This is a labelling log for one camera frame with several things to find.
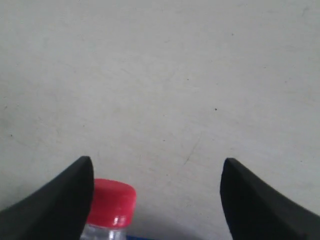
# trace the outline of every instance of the bottle cap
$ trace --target bottle cap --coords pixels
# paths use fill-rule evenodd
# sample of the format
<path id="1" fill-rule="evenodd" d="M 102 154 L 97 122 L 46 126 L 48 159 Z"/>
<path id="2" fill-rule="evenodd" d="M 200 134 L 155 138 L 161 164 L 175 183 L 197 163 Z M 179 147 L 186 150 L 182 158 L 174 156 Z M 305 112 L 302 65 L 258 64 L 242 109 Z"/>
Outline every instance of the bottle cap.
<path id="1" fill-rule="evenodd" d="M 87 223 L 105 228 L 130 225 L 136 207 L 136 190 L 123 182 L 96 178 Z"/>

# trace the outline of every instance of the gray floor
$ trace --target gray floor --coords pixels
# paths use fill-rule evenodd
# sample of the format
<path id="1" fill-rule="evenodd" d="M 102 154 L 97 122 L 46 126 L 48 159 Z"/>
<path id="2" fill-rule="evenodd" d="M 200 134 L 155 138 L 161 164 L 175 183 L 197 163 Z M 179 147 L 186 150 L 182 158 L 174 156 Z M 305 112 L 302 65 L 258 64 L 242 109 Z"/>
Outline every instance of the gray floor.
<path id="1" fill-rule="evenodd" d="M 320 214 L 317 0 L 2 0 L 0 206 L 81 155 L 133 185 L 131 233 L 229 240 L 235 157 Z"/>

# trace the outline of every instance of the plastic bottle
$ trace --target plastic bottle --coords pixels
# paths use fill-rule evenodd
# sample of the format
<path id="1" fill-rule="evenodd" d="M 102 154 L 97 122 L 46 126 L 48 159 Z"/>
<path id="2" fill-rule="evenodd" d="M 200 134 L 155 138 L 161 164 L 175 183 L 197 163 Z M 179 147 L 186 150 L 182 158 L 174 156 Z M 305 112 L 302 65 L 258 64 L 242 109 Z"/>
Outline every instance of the plastic bottle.
<path id="1" fill-rule="evenodd" d="M 128 184 L 95 179 L 91 211 L 80 240 L 126 240 L 136 199 L 136 190 Z"/>

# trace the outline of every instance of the clear plastic bottle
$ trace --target clear plastic bottle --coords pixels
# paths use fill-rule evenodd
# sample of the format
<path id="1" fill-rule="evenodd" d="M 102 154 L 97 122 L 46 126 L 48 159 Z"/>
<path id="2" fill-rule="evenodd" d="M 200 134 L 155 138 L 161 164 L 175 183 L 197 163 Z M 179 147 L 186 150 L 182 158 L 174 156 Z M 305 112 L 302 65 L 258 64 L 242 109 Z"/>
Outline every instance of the clear plastic bottle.
<path id="1" fill-rule="evenodd" d="M 126 240 L 136 199 L 136 190 L 128 184 L 95 179 L 91 211 L 80 240 Z"/>

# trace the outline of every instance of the red bottle cap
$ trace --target red bottle cap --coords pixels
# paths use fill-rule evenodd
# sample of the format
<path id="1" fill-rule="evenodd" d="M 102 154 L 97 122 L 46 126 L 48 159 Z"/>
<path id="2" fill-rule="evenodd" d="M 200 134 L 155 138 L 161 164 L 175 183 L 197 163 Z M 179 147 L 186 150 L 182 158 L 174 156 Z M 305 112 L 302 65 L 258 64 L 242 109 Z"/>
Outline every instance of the red bottle cap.
<path id="1" fill-rule="evenodd" d="M 130 225 L 136 207 L 136 190 L 123 182 L 97 178 L 87 223 L 106 228 Z"/>

